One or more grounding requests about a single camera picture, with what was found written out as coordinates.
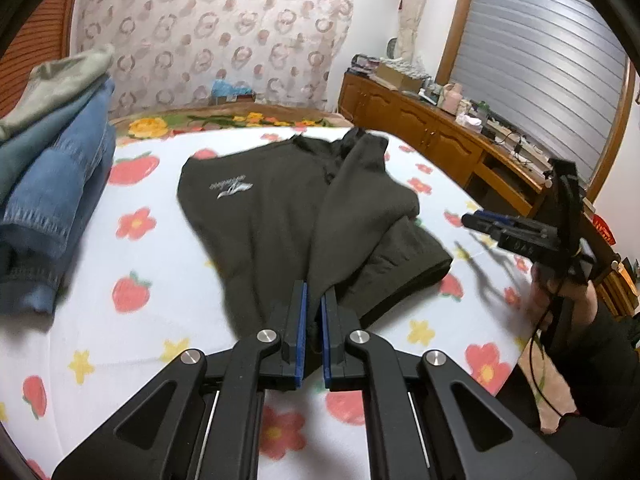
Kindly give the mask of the right hand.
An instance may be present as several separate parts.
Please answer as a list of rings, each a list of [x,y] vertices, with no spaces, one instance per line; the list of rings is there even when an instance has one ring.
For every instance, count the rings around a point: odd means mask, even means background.
[[[596,318],[598,297],[592,281],[581,285],[572,281],[561,282],[554,276],[544,278],[544,269],[535,263],[526,312],[540,330],[546,330],[553,321],[551,304],[554,298],[568,299],[574,306],[570,318],[570,336],[580,334]]]

